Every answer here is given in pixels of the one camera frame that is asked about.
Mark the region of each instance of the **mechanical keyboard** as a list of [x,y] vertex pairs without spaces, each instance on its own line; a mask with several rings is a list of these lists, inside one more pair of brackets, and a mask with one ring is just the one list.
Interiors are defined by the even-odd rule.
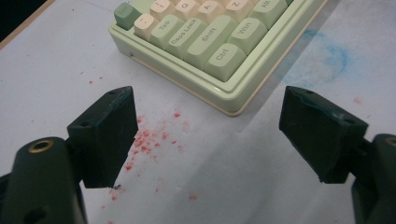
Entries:
[[109,27],[120,52],[240,115],[328,0],[133,0]]

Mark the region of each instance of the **white table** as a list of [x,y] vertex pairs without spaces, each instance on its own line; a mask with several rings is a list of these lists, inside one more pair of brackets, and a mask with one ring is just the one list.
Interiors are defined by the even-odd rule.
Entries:
[[277,124],[293,85],[369,123],[370,141],[396,134],[394,0],[330,1],[237,118],[120,54],[107,27],[121,2],[55,1],[0,51],[0,175],[20,147],[67,138],[100,96],[131,85],[139,128],[158,145],[128,158],[119,190],[83,190],[90,223],[354,222],[354,177],[320,184]]

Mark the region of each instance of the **blue stain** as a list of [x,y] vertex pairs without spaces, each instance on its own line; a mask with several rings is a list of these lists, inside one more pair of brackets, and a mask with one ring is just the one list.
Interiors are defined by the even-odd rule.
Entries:
[[[300,52],[299,62],[290,68],[283,79],[286,84],[313,88],[341,77],[352,64],[349,51],[325,34],[306,30],[299,43],[303,45],[306,41],[309,41],[309,45]],[[297,60],[296,52],[291,52],[290,55],[285,60]]]

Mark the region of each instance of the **dark floor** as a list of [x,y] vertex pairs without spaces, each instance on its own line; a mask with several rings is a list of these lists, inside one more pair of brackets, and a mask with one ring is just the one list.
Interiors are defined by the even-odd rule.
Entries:
[[47,0],[0,0],[0,42]]

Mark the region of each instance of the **green keycap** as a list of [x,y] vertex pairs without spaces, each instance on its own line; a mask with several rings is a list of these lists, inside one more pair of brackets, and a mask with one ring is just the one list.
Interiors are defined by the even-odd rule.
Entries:
[[184,21],[174,15],[165,16],[151,31],[149,42],[160,49],[168,46],[169,39],[184,24]]
[[187,48],[206,28],[206,24],[199,19],[191,18],[171,37],[166,49],[169,53],[183,60]]
[[206,64],[205,71],[212,77],[226,82],[246,57],[247,55],[244,51],[237,46],[229,43],[223,44],[212,57],[210,57]]
[[121,3],[116,10],[114,10],[114,17],[116,18],[117,25],[127,31],[134,26],[134,21],[139,18],[140,15],[142,14],[128,3]]
[[204,69],[207,60],[225,43],[236,26],[236,21],[229,16],[216,17],[187,49],[184,61],[198,69]]
[[246,18],[239,23],[227,42],[236,45],[249,55],[267,32],[262,22],[254,18]]
[[258,19],[271,29],[286,8],[288,4],[285,0],[261,0],[251,10],[249,17]]

